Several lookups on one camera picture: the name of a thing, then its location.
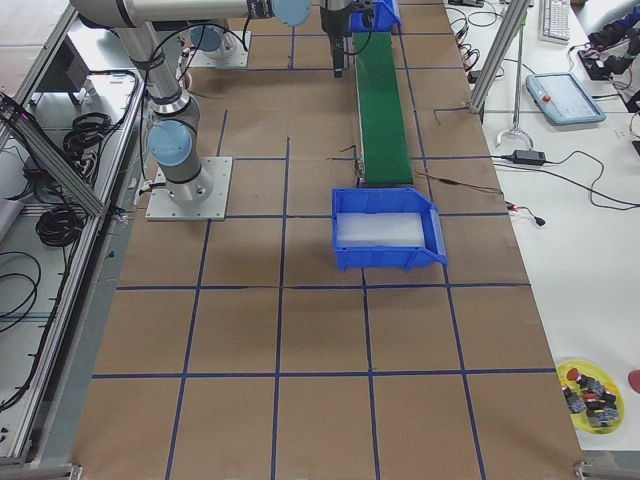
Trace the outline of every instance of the blue storage bin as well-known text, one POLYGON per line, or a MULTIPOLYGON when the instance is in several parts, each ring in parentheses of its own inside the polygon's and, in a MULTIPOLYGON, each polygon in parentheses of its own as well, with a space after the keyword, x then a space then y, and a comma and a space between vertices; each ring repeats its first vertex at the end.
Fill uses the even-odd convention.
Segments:
POLYGON ((448 265, 437 207, 413 188, 333 190, 333 251, 340 270, 347 268, 426 267, 448 265), (425 247, 346 246, 338 240, 338 214, 419 213, 425 247))
MULTIPOLYGON (((402 25, 400 10, 396 0, 374 0, 373 1, 373 28, 374 32, 390 32, 393 25, 402 25)), ((351 15, 350 32, 368 32, 369 28, 362 23, 362 14, 351 15)))

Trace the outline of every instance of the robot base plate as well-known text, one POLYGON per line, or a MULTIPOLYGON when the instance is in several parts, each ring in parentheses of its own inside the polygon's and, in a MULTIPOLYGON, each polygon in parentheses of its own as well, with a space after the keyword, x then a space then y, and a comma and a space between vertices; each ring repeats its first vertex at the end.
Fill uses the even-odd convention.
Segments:
MULTIPOLYGON (((213 178, 213 191, 204 200, 193 203, 178 203, 169 191, 158 188, 151 192, 145 218, 147 220, 224 220, 231 183, 232 157, 203 157, 202 168, 213 178)), ((155 181, 165 181, 164 174, 158 171, 155 181)))
MULTIPOLYGON (((242 32, 234 32, 240 38, 242 38, 242 32)), ((247 32, 245 39, 245 43, 247 44, 247 49, 249 52, 251 51, 251 32, 247 32)), ((211 58, 198 50, 193 55, 193 60, 191 61, 191 66, 189 68, 216 68, 220 70, 224 69, 233 69, 233 68, 247 68, 247 62, 249 61, 249 52, 245 52, 240 45, 240 42, 237 42, 236 48, 234 51, 227 56, 220 58, 211 58)))

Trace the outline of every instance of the red cap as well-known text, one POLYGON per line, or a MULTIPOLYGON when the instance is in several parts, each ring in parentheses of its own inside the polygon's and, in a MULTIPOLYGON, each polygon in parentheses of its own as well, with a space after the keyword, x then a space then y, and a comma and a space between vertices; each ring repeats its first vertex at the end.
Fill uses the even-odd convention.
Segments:
POLYGON ((579 376, 580 372, 577 368, 572 368, 567 372, 567 380, 571 380, 572 382, 575 382, 579 376))
POLYGON ((635 370, 629 374, 629 385, 640 393, 640 370, 635 370))

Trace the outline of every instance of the white foam block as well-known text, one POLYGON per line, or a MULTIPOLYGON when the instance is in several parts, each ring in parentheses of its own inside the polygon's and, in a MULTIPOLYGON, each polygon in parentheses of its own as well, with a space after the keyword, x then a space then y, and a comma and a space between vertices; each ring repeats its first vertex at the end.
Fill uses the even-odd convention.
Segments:
POLYGON ((340 247, 423 247, 419 213, 339 213, 340 247))

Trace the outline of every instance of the green conveyor belt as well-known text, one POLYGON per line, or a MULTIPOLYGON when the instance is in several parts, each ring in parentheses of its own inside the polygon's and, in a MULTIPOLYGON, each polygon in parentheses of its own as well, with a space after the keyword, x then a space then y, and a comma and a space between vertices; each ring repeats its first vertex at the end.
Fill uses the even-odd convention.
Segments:
MULTIPOLYGON (((353 35, 356 51, 368 33, 353 35)), ((367 185, 413 184, 391 34, 373 33, 356 57, 360 125, 364 147, 364 179, 367 185)))

